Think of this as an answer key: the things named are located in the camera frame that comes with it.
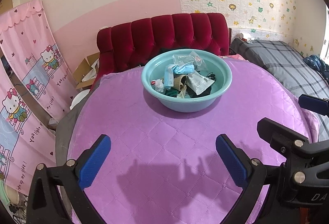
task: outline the gray plaid bedsheet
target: gray plaid bedsheet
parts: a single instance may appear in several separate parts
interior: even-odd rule
[[[303,57],[282,41],[255,40],[248,44],[236,38],[230,48],[243,58],[271,73],[294,96],[308,94],[329,98],[323,77],[303,62]],[[320,121],[319,141],[329,139],[329,118],[316,114]]]

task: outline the metal screw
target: metal screw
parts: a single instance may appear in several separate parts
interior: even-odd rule
[[[66,165],[67,166],[74,166],[74,164],[75,164],[75,160],[74,159],[67,160],[67,162],[66,162]]]
[[[37,165],[37,170],[42,170],[44,168],[44,164],[38,164]]]
[[[294,179],[297,183],[301,184],[301,183],[303,183],[303,182],[305,181],[305,174],[304,174],[303,172],[301,172],[301,171],[298,171],[298,172],[296,172],[296,174],[294,175],[293,179]]]
[[[251,159],[251,163],[253,165],[260,165],[261,162],[257,158],[254,158],[254,159]]]
[[[294,144],[297,146],[297,147],[302,147],[304,145],[304,143],[301,141],[301,140],[295,140],[294,141]]]

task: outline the red velvet headboard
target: red velvet headboard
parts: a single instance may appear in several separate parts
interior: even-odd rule
[[[97,47],[98,79],[145,65],[162,49],[191,48],[228,55],[229,33],[221,13],[179,13],[102,29]]]

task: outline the teal plastic basin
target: teal plastic basin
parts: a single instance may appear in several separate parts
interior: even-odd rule
[[[189,55],[195,51],[207,65],[208,71],[201,71],[200,74],[206,76],[213,72],[216,75],[216,82],[212,84],[211,93],[200,98],[179,99],[166,96],[155,91],[151,85],[152,80],[163,78],[165,67],[173,64],[173,55]],[[232,82],[232,72],[230,67],[220,57],[202,50],[180,49],[162,53],[150,60],[143,69],[141,75],[144,88],[152,96],[166,107],[178,112],[197,112],[207,108],[216,98],[228,90]]]

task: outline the pink bow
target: pink bow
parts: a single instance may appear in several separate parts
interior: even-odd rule
[[[33,80],[30,79],[30,83],[27,84],[26,87],[27,87],[28,89],[30,89],[30,88],[31,88],[31,85],[33,85],[33,84],[34,84]]]
[[[50,50],[53,50],[53,46],[47,46],[46,51],[49,52]]]
[[[7,94],[8,94],[8,98],[9,99],[12,99],[12,96],[17,96],[17,92],[14,88],[11,88],[9,91],[7,91]]]

